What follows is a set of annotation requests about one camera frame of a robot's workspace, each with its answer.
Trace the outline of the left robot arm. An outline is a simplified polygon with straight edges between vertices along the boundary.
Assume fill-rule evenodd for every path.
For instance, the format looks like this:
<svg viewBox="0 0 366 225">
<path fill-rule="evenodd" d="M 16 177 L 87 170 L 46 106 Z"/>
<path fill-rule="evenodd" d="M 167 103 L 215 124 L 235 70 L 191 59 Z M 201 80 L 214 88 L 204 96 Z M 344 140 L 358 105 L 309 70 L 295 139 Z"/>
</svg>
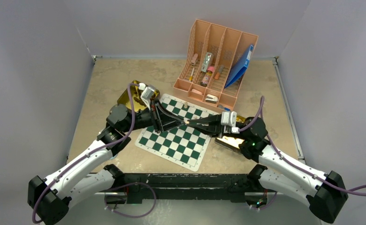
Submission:
<svg viewBox="0 0 366 225">
<path fill-rule="evenodd" d="M 117 174 L 116 167 L 103 169 L 94 177 L 88 174 L 116 157 L 131 141 L 132 131 L 153 127 L 164 132 L 183 124 L 183 117 L 166 109 L 157 99 L 138 111 L 124 104 L 114 105 L 106 118 L 106 127 L 86 150 L 52 174 L 44 178 L 35 176 L 29 181 L 28 204 L 33 209 L 33 223 L 54 225 L 87 195 L 106 189 L 120 191 L 124 179 Z"/>
</svg>

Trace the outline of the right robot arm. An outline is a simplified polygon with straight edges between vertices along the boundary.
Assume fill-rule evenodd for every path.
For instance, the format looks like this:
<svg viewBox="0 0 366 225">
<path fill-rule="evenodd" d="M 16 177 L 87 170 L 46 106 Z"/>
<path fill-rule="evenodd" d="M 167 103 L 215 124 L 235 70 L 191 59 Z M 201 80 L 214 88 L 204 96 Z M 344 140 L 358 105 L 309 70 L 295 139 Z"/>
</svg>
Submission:
<svg viewBox="0 0 366 225">
<path fill-rule="evenodd" d="M 342 176 L 309 167 L 285 154 L 272 143 L 262 118 L 237 120 L 235 112 L 223 112 L 186 125 L 210 137 L 241 139 L 238 148 L 245 158 L 257 163 L 247 184 L 250 189 L 271 189 L 294 198 L 326 223 L 334 223 L 348 199 Z"/>
</svg>

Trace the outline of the gold tin with white pieces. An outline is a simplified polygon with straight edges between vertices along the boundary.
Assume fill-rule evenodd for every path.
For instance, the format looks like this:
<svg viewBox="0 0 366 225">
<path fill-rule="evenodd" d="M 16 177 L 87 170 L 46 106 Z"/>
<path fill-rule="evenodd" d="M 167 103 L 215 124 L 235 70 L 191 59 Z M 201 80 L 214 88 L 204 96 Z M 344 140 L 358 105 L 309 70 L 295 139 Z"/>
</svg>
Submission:
<svg viewBox="0 0 366 225">
<path fill-rule="evenodd" d="M 247 124 L 248 122 L 246 121 L 246 118 L 237 115 L 236 126 L 239 129 L 244 128 Z M 241 153 L 240 144 L 248 140 L 249 137 L 244 131 L 240 131 L 239 138 L 232 138 L 232 137 L 216 138 L 217 143 L 238 153 Z"/>
</svg>

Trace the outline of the green white chess board mat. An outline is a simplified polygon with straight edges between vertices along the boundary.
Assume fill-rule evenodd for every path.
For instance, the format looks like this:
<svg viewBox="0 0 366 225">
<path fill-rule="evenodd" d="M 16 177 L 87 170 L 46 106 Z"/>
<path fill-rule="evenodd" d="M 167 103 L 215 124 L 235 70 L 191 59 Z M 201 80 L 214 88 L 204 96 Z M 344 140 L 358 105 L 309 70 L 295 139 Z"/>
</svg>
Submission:
<svg viewBox="0 0 366 225">
<path fill-rule="evenodd" d="M 185 101 L 169 94 L 163 94 L 161 104 L 170 112 L 185 120 L 193 120 L 215 115 L 217 112 L 203 108 L 193 103 L 188 103 L 185 109 Z M 135 145 L 158 157 L 173 162 L 193 172 L 199 170 L 202 159 L 211 138 L 191 127 L 180 126 L 167 132 L 157 133 L 154 127 L 142 129 Z"/>
</svg>

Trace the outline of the gold tin with dark pieces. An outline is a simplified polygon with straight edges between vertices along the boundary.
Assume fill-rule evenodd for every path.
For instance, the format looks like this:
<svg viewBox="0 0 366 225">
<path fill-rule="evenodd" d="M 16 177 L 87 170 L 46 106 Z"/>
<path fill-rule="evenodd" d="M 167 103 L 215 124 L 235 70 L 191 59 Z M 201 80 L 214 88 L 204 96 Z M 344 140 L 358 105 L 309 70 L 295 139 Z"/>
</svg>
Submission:
<svg viewBox="0 0 366 225">
<path fill-rule="evenodd" d="M 133 105 L 135 112 L 139 110 L 144 110 L 146 108 L 145 103 L 141 100 L 140 96 L 142 94 L 142 90 L 139 89 L 138 86 L 130 86 L 131 96 L 133 100 Z M 131 109 L 130 99 L 128 95 L 128 91 L 125 90 L 117 100 L 117 104 L 125 105 L 128 109 Z"/>
</svg>

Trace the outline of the blue grey stamp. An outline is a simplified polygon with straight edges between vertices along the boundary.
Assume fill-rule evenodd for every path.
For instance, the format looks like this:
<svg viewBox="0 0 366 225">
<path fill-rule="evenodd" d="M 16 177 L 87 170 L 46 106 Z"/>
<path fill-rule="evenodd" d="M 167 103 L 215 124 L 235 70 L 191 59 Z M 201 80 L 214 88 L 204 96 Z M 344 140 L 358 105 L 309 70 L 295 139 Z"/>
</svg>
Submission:
<svg viewBox="0 0 366 225">
<path fill-rule="evenodd" d="M 223 105 L 218 105 L 217 107 L 218 107 L 218 108 L 220 108 L 220 109 L 223 109 L 223 110 L 225 110 L 225 111 L 230 111 L 230 109 L 229 109 L 229 108 L 227 108 L 227 107 L 225 107 L 225 106 L 223 106 Z"/>
</svg>

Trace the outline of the white stapler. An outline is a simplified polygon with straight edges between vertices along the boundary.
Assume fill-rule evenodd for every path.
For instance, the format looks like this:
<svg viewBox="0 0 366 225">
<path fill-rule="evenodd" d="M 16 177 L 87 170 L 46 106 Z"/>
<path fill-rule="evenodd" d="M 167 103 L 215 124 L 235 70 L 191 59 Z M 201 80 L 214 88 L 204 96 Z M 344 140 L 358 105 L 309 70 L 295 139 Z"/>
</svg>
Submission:
<svg viewBox="0 0 366 225">
<path fill-rule="evenodd" d="M 207 94 L 205 97 L 205 102 L 207 102 L 207 103 L 216 104 L 218 101 L 219 101 L 219 98 L 214 95 Z"/>
</svg>

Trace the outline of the pink capped bottle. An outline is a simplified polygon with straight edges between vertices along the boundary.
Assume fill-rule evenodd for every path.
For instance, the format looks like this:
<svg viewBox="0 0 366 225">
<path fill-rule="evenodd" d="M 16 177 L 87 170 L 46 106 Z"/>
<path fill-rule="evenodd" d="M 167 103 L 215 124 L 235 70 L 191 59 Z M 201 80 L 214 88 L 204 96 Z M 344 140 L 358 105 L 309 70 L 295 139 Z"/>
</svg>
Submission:
<svg viewBox="0 0 366 225">
<path fill-rule="evenodd" d="M 201 82 L 200 82 L 200 85 L 203 86 L 203 87 L 207 87 L 209 82 L 210 82 L 210 79 L 212 77 L 214 73 L 214 66 L 210 66 L 206 72 L 205 72 L 205 75 L 204 77 L 202 78 Z"/>
</svg>

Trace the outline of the grey box in organizer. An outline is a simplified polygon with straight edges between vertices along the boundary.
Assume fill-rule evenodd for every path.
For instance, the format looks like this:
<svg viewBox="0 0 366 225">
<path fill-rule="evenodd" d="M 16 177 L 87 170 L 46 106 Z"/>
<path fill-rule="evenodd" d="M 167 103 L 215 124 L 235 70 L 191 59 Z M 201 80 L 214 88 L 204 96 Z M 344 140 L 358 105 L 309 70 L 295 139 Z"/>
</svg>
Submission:
<svg viewBox="0 0 366 225">
<path fill-rule="evenodd" d="M 211 53 L 211 52 L 206 52 L 205 53 L 204 60 L 203 60 L 203 63 L 201 65 L 201 68 L 200 68 L 201 72 L 205 73 L 207 71 L 207 69 L 211 66 L 212 61 L 213 61 L 213 57 L 214 57 L 213 53 Z"/>
</svg>

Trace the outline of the blue folder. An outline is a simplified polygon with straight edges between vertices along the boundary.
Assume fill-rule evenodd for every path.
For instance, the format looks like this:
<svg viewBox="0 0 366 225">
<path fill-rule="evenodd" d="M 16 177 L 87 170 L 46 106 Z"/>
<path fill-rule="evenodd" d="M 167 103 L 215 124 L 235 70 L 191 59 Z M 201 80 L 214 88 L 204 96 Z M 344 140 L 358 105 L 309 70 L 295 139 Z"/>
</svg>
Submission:
<svg viewBox="0 0 366 225">
<path fill-rule="evenodd" d="M 244 51 L 244 53 L 241 55 L 241 57 L 238 59 L 235 65 L 230 69 L 224 88 L 227 88 L 230 85 L 232 85 L 239 78 L 241 78 L 241 76 L 246 72 L 250 63 L 253 50 L 254 45 L 250 45 Z"/>
</svg>

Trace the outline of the pink desk organizer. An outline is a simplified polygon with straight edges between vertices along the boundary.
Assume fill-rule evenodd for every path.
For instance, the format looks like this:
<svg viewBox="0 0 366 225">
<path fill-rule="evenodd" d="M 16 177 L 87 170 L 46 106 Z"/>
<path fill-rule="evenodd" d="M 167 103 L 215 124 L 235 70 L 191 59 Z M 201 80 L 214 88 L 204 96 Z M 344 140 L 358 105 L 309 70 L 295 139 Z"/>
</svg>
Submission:
<svg viewBox="0 0 366 225">
<path fill-rule="evenodd" d="M 227 77 L 230 69 L 250 45 L 254 45 L 255 50 L 258 38 L 255 34 L 197 19 L 190 30 L 187 59 L 174 84 L 174 96 L 214 111 L 223 110 L 218 105 L 233 110 L 246 72 L 232 85 L 224 88 Z M 214 73 L 208 86 L 203 87 L 200 82 L 205 73 L 200 68 L 206 52 L 214 54 L 211 64 L 214 66 Z M 214 76 L 220 65 L 224 65 L 224 70 L 219 80 L 215 80 Z M 217 96 L 219 101 L 216 104 L 205 102 L 207 94 Z"/>
</svg>

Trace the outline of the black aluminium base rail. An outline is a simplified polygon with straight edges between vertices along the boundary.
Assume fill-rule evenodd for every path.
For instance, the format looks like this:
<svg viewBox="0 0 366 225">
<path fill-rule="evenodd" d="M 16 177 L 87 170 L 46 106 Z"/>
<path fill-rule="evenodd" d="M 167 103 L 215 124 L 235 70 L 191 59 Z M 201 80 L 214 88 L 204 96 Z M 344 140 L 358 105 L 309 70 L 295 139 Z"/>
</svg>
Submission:
<svg viewBox="0 0 366 225">
<path fill-rule="evenodd" d="M 114 192 L 122 191 L 125 188 L 127 190 L 127 202 L 129 204 L 141 203 L 144 199 L 163 199 L 229 200 L 233 203 L 245 202 L 249 205 L 254 205 L 255 202 L 246 197 L 246 193 L 266 192 L 271 189 L 261 187 L 258 179 L 251 175 L 251 171 L 247 175 L 146 174 L 123 173 L 117 168 L 118 179 L 113 183 L 111 188 L 101 191 Z"/>
</svg>

